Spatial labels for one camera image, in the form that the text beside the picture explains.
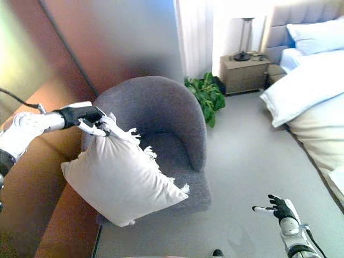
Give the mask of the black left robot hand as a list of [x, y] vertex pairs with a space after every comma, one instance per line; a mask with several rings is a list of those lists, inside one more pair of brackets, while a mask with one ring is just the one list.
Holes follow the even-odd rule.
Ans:
[[77, 126], [79, 129], [98, 137], [106, 137], [109, 132], [101, 128], [101, 119], [106, 117], [106, 114], [98, 107], [90, 105], [83, 107], [64, 107], [53, 112], [58, 113], [63, 121], [64, 126], [62, 130]]

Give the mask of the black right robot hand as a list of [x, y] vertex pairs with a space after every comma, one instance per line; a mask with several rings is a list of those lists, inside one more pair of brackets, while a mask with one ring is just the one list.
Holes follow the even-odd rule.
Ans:
[[300, 224], [299, 215], [291, 200], [282, 199], [273, 194], [268, 194], [268, 199], [272, 207], [253, 206], [252, 210], [257, 213], [274, 216], [278, 219], [279, 223], [281, 223], [284, 218], [292, 218]]

